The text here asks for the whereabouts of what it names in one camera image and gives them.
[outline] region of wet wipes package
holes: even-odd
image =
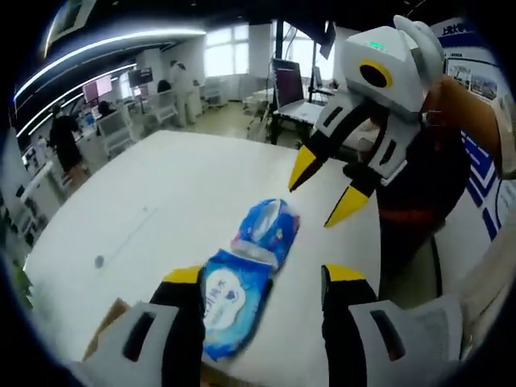
[[[272,286],[270,264],[219,250],[205,265],[204,352],[233,356],[252,338]]]
[[[278,270],[298,233],[299,215],[281,199],[267,199],[252,207],[240,224],[231,250]]]

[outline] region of black pole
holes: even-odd
[[[312,75],[310,76],[310,88],[308,89],[309,91],[309,97],[308,97],[308,102],[312,102],[312,96],[313,96],[313,93],[314,93],[314,67],[315,67],[315,55],[317,54],[317,43],[315,43],[315,40],[314,40],[314,48],[312,50]]]
[[[283,19],[278,19],[276,24],[276,53],[274,55],[275,58],[281,59],[281,55],[283,53]],[[273,106],[271,111],[277,110],[277,96],[276,96],[276,87],[273,88]],[[277,138],[280,135],[280,128],[278,126],[277,114],[273,114],[273,121],[271,122],[271,144],[277,144]]]

